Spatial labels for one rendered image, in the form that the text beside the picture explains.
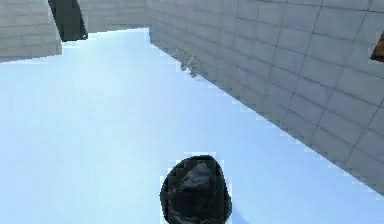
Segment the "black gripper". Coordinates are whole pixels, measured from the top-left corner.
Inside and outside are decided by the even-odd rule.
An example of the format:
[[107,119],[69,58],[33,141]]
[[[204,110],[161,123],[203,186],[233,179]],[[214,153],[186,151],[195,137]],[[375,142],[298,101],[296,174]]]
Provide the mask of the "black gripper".
[[165,177],[159,199],[167,224],[226,224],[232,214],[223,170],[211,155],[178,162]]

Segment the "dark room door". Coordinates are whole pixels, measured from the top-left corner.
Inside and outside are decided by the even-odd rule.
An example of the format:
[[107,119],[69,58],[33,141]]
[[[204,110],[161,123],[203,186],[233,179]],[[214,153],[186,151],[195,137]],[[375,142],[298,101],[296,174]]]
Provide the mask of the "dark room door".
[[88,38],[78,0],[48,0],[48,4],[62,42]]

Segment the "brown wooden framed picture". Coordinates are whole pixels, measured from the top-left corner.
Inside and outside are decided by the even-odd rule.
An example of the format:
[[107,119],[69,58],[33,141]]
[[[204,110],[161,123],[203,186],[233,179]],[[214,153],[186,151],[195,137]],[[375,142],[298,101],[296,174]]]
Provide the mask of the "brown wooden framed picture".
[[371,56],[371,60],[384,63],[384,32],[381,34]]

